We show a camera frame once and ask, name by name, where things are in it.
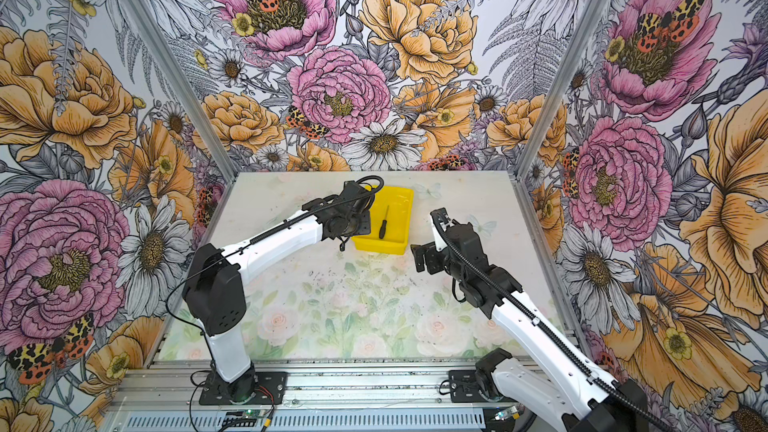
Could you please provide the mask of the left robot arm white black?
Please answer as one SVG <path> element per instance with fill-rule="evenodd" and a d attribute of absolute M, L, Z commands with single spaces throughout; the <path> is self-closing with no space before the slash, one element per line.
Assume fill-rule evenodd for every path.
<path fill-rule="evenodd" d="M 320 197 L 279 224 L 226 246 L 206 243 L 193 257 L 182 298 L 202 330 L 212 358 L 214 382 L 235 404 L 250 400 L 258 379 L 248 356 L 241 322 L 247 312 L 245 288 L 267 268 L 324 240 L 347 241 L 371 232 L 371 213 L 384 181 L 375 175 L 346 181 L 338 194 Z"/>

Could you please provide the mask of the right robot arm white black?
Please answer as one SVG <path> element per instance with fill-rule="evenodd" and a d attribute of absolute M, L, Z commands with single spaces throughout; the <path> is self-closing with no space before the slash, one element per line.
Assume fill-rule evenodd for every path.
<path fill-rule="evenodd" d="M 618 382 L 595 364 L 539 311 L 522 285 L 489 262 L 469 223 L 432 212 L 432 242 L 412 245 L 418 271 L 446 273 L 461 301 L 510 335 L 541 369 L 531 373 L 497 348 L 476 364 L 481 394 L 514 399 L 556 431 L 647 431 L 653 423 L 643 390 Z"/>

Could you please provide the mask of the small black screwdriver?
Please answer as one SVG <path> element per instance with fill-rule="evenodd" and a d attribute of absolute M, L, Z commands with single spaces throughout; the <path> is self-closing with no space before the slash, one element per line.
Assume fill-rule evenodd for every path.
<path fill-rule="evenodd" d="M 379 231 L 378 231 L 379 240 L 384 240 L 384 238 L 386 237 L 389 210 L 390 210 L 390 206 L 387 205 L 385 208 L 385 212 L 384 212 L 380 227 L 379 227 Z"/>

